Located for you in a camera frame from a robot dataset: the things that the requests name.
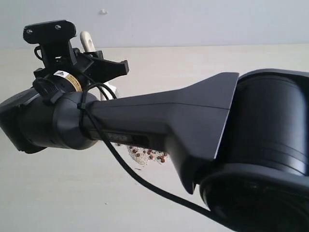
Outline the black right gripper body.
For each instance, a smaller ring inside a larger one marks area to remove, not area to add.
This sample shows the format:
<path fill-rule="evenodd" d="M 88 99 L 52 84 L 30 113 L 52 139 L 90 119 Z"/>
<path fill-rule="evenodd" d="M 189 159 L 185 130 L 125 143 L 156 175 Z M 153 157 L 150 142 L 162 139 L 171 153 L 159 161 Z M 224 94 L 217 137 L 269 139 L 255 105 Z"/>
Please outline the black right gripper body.
<path fill-rule="evenodd" d="M 38 93 L 81 92 L 94 82 L 86 70 L 74 67 L 76 58 L 70 41 L 36 45 L 34 53 L 44 64 L 34 71 L 32 87 Z"/>

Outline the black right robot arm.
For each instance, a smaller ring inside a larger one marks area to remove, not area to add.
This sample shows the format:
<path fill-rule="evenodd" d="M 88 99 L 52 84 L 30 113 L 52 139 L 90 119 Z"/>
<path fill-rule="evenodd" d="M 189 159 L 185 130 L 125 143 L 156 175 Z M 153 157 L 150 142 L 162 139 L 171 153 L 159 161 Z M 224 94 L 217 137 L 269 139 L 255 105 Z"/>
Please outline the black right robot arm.
<path fill-rule="evenodd" d="M 0 105 L 0 127 L 33 154 L 83 150 L 102 140 L 151 191 L 237 232 L 309 229 L 309 74 L 222 72 L 178 90 L 100 101 L 90 89 L 126 75 L 128 62 L 37 44 L 44 68 L 32 87 Z M 203 209 L 140 178 L 112 144 L 166 152 L 183 187 L 200 186 Z"/>

